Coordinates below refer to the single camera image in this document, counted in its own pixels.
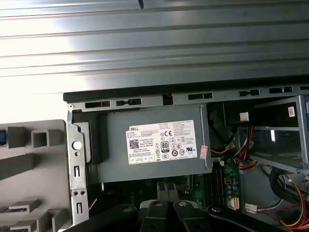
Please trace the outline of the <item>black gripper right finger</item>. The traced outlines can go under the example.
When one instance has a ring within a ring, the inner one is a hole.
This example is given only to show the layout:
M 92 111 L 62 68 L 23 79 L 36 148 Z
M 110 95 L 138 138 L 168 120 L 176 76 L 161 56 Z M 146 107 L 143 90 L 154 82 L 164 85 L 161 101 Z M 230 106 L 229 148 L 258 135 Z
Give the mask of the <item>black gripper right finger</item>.
M 179 221 L 177 232 L 244 232 L 245 228 L 236 213 L 227 208 L 209 206 L 205 211 L 199 209 L 195 202 L 179 199 L 174 184 L 168 184 L 171 212 Z

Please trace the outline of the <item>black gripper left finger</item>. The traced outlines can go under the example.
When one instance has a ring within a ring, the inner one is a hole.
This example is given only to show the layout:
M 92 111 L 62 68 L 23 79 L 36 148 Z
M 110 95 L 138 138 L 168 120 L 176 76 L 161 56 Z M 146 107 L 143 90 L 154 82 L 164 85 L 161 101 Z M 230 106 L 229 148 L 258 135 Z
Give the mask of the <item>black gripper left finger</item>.
M 169 209 L 167 183 L 157 184 L 157 199 L 140 209 L 121 204 L 67 229 L 68 232 L 165 232 Z

